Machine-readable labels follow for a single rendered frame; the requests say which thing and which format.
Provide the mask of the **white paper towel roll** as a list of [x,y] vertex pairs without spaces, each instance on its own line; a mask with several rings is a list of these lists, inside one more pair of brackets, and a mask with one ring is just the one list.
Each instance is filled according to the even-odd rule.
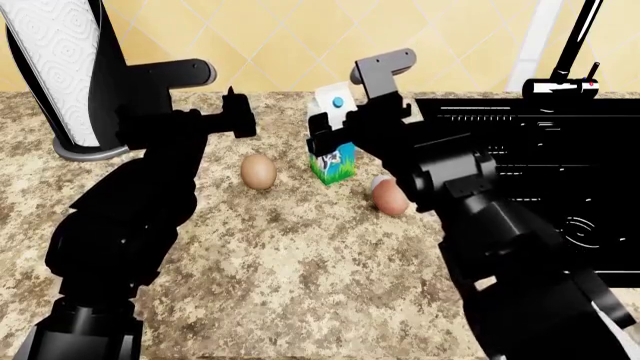
[[88,97],[99,26],[88,0],[0,0],[0,13],[72,143],[98,146]]

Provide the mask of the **white bowl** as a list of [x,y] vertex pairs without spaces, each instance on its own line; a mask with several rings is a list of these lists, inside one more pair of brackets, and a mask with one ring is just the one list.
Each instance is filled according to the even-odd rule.
[[[375,176],[371,183],[371,196],[373,188],[375,188],[375,186],[384,179],[394,179],[396,181],[396,179],[392,176]],[[401,185],[398,186],[409,200],[409,205],[411,203],[414,203],[416,205],[416,212],[426,213],[435,211],[435,206],[431,202],[430,198],[430,196],[432,195],[433,186],[429,182],[427,182],[426,179],[418,177],[411,182],[402,181]]]

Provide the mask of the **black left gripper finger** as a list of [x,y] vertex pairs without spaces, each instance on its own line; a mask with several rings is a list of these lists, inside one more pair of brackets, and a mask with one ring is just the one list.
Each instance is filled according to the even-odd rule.
[[255,137],[257,134],[256,120],[253,113],[242,113],[233,122],[233,134],[236,138]]
[[227,115],[239,115],[251,113],[251,107],[246,95],[237,93],[230,86],[227,92],[222,96],[222,110]]

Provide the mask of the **black kitchen sink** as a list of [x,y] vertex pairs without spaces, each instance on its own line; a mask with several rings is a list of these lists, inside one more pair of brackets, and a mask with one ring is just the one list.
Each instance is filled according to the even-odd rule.
[[640,289],[640,98],[416,104],[437,129],[479,137],[503,195],[549,221],[609,287]]

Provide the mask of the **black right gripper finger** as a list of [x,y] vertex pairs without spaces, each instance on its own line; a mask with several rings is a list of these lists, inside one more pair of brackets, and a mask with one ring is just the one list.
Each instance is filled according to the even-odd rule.
[[339,146],[351,143],[354,134],[349,129],[320,131],[306,140],[307,148],[312,155],[328,155]]
[[308,119],[309,134],[312,138],[322,139],[350,139],[350,131],[346,128],[332,128],[329,114],[317,113]]

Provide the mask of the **black paper towel holder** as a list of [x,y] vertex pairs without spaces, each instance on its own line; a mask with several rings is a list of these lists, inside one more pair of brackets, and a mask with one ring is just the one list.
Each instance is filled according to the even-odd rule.
[[119,120],[116,110],[127,101],[126,62],[102,0],[84,0],[89,5],[99,29],[96,57],[88,92],[89,117],[96,126],[98,146],[73,143],[64,128],[61,113],[48,116],[54,131],[54,150],[68,161],[105,161],[129,152],[116,137]]

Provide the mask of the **reddish brown egg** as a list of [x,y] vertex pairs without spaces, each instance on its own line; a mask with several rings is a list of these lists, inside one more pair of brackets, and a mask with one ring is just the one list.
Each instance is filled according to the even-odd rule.
[[409,200],[394,179],[379,182],[373,188],[372,199],[377,209],[385,215],[399,216],[409,207]]

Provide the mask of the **black kitchen faucet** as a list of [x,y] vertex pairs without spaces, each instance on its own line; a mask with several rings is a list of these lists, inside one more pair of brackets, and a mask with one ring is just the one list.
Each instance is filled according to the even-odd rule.
[[603,0],[585,0],[558,62],[547,79],[528,79],[522,86],[527,101],[559,101],[560,99],[593,99],[599,92],[595,74],[600,66],[594,62],[586,77],[570,79],[571,68],[577,59]]

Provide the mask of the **milk carton with cow print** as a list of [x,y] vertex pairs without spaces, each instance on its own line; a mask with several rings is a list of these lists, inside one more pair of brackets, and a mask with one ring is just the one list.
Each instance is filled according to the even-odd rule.
[[[315,90],[307,104],[307,118],[327,113],[328,125],[332,130],[337,130],[342,127],[346,114],[355,110],[357,107],[348,83],[334,83]],[[353,143],[344,143],[322,157],[310,154],[309,159],[312,172],[324,185],[340,182],[356,173]]]

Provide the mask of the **light brown egg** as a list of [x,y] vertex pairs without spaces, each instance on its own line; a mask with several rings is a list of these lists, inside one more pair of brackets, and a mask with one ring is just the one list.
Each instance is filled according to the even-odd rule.
[[253,154],[243,159],[240,175],[248,188],[266,190],[274,184],[277,170],[270,158],[261,154]]

